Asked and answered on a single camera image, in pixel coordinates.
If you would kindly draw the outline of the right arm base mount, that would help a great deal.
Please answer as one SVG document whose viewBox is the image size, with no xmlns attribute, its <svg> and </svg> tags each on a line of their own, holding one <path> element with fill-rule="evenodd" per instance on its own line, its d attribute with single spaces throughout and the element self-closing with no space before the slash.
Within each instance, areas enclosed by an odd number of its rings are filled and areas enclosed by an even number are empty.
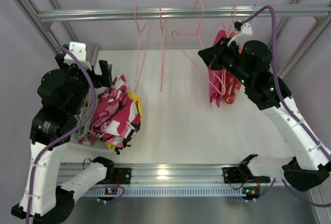
<svg viewBox="0 0 331 224">
<path fill-rule="evenodd" d="M 222 172 L 226 184 L 242 184 L 248 181 L 247 173 L 240 167 L 224 167 Z"/>
</svg>

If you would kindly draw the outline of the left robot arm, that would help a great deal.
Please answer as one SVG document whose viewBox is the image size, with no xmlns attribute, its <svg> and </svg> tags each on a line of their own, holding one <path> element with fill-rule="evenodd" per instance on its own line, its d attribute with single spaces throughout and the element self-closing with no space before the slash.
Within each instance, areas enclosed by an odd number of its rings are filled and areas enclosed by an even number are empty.
<svg viewBox="0 0 331 224">
<path fill-rule="evenodd" d="M 32 120 L 31 165 L 22 200 L 12 215 L 27 223 L 62 223 L 78 200 L 93 186 L 109 184 L 114 177 L 114 162 L 95 158 L 78 175 L 58 184 L 61 160 L 71 135 L 83 126 L 77 120 L 88 93 L 110 85 L 111 67 L 101 62 L 102 74 L 65 62 L 67 51 L 56 55 L 59 68 L 46 73 L 38 87 L 42 108 Z"/>
</svg>

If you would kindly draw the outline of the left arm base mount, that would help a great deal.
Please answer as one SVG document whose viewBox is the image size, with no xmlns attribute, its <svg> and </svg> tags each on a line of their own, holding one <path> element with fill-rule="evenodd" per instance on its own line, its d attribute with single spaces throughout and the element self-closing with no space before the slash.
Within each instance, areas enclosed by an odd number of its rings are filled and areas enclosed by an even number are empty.
<svg viewBox="0 0 331 224">
<path fill-rule="evenodd" d="M 102 184 L 129 185 L 131 182 L 131 168 L 113 167 L 106 172 L 106 177 L 101 181 Z"/>
</svg>

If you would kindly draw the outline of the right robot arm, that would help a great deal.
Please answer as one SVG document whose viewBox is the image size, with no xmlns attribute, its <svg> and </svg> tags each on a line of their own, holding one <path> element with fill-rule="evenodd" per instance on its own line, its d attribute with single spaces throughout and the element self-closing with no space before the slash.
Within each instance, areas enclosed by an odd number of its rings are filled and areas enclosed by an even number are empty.
<svg viewBox="0 0 331 224">
<path fill-rule="evenodd" d="M 299 113 L 291 91 L 270 72 L 272 53 L 258 40 L 242 49 L 229 38 L 200 50 L 199 57 L 211 70 L 225 69 L 244 87 L 244 93 L 276 126 L 294 156 L 263 157 L 251 154 L 238 165 L 244 181 L 267 176 L 287 181 L 298 191 L 322 184 L 330 174 L 330 150 L 319 141 Z"/>
</svg>

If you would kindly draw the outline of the yellow trousers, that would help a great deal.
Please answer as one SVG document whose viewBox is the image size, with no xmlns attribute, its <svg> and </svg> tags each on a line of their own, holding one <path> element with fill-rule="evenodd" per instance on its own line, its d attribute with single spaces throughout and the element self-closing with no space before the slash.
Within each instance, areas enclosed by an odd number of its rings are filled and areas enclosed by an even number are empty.
<svg viewBox="0 0 331 224">
<path fill-rule="evenodd" d="M 129 142 L 141 128 L 141 118 L 140 97 L 133 92 L 127 92 L 123 97 L 122 105 L 106 121 L 99 140 L 119 155 L 122 149 L 131 146 Z"/>
</svg>

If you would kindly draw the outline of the pink patterned trousers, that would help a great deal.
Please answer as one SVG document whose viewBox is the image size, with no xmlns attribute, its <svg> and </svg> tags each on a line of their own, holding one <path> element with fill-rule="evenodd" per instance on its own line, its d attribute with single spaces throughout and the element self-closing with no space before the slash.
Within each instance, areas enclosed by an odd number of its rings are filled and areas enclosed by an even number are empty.
<svg viewBox="0 0 331 224">
<path fill-rule="evenodd" d="M 103 142 L 117 155 L 126 147 L 141 128 L 143 108 L 141 98 L 128 89 L 123 74 L 113 80 L 98 97 L 98 106 L 91 123 L 89 140 Z"/>
</svg>

